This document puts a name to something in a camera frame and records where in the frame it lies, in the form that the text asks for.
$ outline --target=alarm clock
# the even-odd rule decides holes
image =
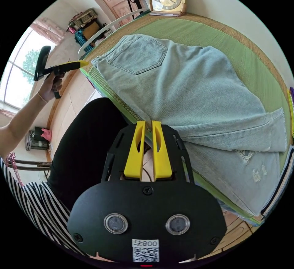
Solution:
[[[181,16],[186,12],[186,0],[149,0],[150,14]]]

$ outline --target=pink curtain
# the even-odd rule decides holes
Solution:
[[[60,28],[52,20],[44,17],[37,18],[30,27],[39,35],[46,37],[56,45],[60,44],[66,35],[66,31]]]
[[[0,113],[10,118],[15,116],[15,113],[10,112],[8,110],[4,110],[4,109],[0,109]]]

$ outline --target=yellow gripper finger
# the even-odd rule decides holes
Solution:
[[[145,140],[145,121],[138,121],[131,144],[128,160],[126,162],[124,176],[127,178],[142,179],[144,140]]]
[[[172,167],[159,121],[152,121],[154,181],[172,176]]]

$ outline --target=ripped denim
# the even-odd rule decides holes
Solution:
[[[198,173],[244,211],[260,214],[280,178],[284,112],[266,113],[222,52],[135,34],[92,64],[142,120],[179,132]]]

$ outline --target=label sticker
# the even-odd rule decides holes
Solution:
[[[158,239],[132,239],[134,262],[159,262]]]

